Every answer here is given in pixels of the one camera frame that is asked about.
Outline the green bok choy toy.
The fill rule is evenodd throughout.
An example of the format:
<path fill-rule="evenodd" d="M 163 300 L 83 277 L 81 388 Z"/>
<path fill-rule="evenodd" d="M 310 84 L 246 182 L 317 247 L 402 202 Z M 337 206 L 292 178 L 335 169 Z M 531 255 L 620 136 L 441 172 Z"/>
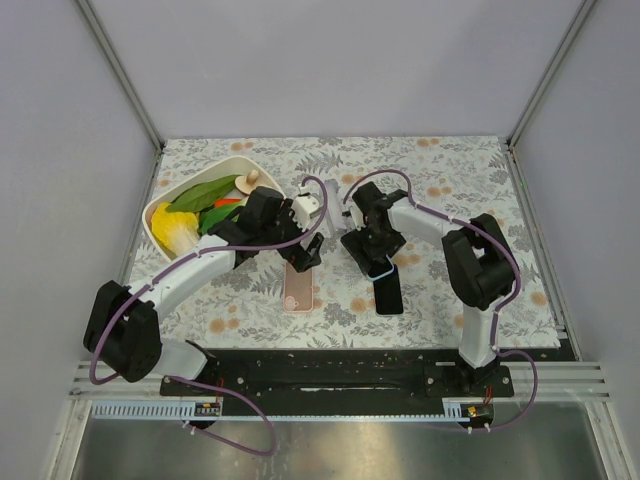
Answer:
<path fill-rule="evenodd" d="M 246 205 L 246 200 L 236 202 L 233 204 L 222 205 L 214 207 L 204 212 L 199 219 L 198 232 L 201 236 L 208 233 L 208 231 L 223 220 L 235 220 L 241 213 Z"/>

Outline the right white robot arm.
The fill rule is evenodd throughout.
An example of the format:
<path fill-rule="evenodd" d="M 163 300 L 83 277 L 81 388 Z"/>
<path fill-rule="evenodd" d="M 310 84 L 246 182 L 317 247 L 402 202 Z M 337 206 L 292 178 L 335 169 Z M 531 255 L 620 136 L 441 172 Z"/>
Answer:
<path fill-rule="evenodd" d="M 341 243 L 372 282 L 376 313 L 404 312 L 399 267 L 392 260 L 406 235 L 441 246 L 451 288 L 463 303 L 464 329 L 447 381 L 478 384 L 499 367 L 496 320 L 502 303 L 520 285 L 519 270 L 497 220 L 482 214 L 468 222 L 419 206 L 410 193 L 385 194 L 372 182 L 358 187 L 351 212 L 355 228 Z"/>

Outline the black phone blue case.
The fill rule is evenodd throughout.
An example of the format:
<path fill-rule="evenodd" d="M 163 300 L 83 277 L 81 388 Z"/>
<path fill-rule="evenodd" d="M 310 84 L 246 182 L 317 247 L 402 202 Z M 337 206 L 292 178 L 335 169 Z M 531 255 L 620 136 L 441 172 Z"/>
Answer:
<path fill-rule="evenodd" d="M 367 278 L 375 283 L 383 280 L 397 272 L 397 266 L 393 262 L 387 262 L 385 264 L 375 264 L 371 267 L 367 273 Z"/>

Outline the yellow cabbage toy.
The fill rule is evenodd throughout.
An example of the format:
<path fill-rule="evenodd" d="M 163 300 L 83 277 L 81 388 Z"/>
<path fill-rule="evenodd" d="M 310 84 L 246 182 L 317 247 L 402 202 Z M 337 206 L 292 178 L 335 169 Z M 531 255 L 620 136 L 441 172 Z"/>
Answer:
<path fill-rule="evenodd" d="M 169 212 L 169 202 L 160 203 L 151 216 L 154 238 L 176 256 L 191 250 L 199 241 L 199 218 L 192 212 Z"/>

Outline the aluminium frame rail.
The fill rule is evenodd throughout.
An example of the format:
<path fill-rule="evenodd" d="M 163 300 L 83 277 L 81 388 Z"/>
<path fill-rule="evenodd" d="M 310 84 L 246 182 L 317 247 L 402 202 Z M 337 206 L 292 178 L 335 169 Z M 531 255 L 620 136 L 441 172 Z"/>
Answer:
<path fill-rule="evenodd" d="M 89 0 L 74 0 L 73 5 L 77 8 L 85 22 L 100 54 L 113 74 L 125 100 L 134 113 L 149 143 L 152 145 L 154 152 L 156 154 L 161 153 L 165 145 L 165 140 L 159 133 L 148 110 L 144 106 L 93 2 Z"/>

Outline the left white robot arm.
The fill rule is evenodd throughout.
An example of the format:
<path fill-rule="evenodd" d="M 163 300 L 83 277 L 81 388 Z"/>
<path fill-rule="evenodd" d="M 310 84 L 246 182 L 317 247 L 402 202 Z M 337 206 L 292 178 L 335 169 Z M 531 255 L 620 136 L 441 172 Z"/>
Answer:
<path fill-rule="evenodd" d="M 237 216 L 211 227 L 195 247 L 178 256 L 137 286 L 114 280 L 97 291 L 86 331 L 85 349 L 91 353 L 90 381 L 100 363 L 113 378 L 135 383 L 150 374 L 196 379 L 209 357 L 190 341 L 164 339 L 161 321 L 216 277 L 225 275 L 262 251 L 276 251 L 297 272 L 321 262 L 323 236 L 318 229 L 328 207 L 303 191 L 293 199 L 259 187 Z"/>

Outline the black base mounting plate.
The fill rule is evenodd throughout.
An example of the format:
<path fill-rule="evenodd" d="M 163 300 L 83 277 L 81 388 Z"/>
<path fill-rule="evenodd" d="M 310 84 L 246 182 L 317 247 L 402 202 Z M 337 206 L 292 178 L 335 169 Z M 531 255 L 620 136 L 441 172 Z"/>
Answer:
<path fill-rule="evenodd" d="M 236 391 L 271 417 L 425 416 L 446 398 L 509 399 L 509 368 L 494 361 L 474 373 L 454 349 L 217 349 L 195 386 L 164 380 L 164 397 Z"/>

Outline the green leaf toy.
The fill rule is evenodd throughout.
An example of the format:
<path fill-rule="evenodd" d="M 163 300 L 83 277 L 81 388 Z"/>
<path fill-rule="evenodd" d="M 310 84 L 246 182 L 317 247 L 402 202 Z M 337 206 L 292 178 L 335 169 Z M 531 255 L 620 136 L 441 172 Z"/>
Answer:
<path fill-rule="evenodd" d="M 199 183 L 181 193 L 166 209 L 167 212 L 198 213 L 210 208 L 235 188 L 237 174 Z"/>

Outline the cream oval plastic tray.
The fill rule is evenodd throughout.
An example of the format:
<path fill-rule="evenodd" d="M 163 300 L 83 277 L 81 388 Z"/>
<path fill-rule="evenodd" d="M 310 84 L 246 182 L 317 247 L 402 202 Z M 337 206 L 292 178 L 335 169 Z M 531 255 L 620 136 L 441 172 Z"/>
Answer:
<path fill-rule="evenodd" d="M 275 179 L 244 156 L 232 156 L 200 170 L 148 203 L 143 227 L 168 262 L 188 252 L 214 224 L 246 204 L 259 186 L 280 192 Z"/>

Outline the floral patterned table mat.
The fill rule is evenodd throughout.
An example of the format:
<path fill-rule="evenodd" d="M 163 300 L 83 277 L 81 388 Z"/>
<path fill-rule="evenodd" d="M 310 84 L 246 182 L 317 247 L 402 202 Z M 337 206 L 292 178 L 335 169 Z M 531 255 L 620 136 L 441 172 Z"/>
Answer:
<path fill-rule="evenodd" d="M 167 142 L 155 195 L 231 156 L 264 168 L 286 194 L 308 175 L 344 195 L 367 173 L 384 192 L 411 186 L 415 200 L 467 220 L 494 216 L 522 274 L 519 296 L 499 318 L 498 343 L 510 348 L 554 348 L 556 320 L 521 215 L 501 140 L 495 136 L 306 137 L 173 139 Z M 454 348 L 464 326 L 440 248 L 415 238 L 395 256 L 404 311 L 375 311 L 371 282 L 324 231 L 321 265 L 314 272 L 306 313 L 283 306 L 284 264 L 264 252 L 212 280 L 161 324 L 164 337 L 207 348 Z"/>

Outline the pink phone case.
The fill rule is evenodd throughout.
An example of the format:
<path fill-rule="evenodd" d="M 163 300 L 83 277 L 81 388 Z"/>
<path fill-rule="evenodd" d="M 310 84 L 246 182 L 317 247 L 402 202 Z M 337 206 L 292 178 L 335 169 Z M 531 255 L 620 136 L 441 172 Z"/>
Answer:
<path fill-rule="evenodd" d="M 283 307 L 287 313 L 307 313 L 314 304 L 313 270 L 297 272 L 289 263 L 285 264 Z"/>

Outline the beige mushroom toy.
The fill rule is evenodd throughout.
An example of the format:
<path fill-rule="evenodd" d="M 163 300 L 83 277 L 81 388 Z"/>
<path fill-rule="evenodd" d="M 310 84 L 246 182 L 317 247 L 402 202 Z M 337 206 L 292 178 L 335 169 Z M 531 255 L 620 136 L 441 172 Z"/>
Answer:
<path fill-rule="evenodd" d="M 261 186 L 260 180 L 260 172 L 253 169 L 244 176 L 238 176 L 235 179 L 235 187 L 244 195 L 250 195 L 254 190 Z"/>

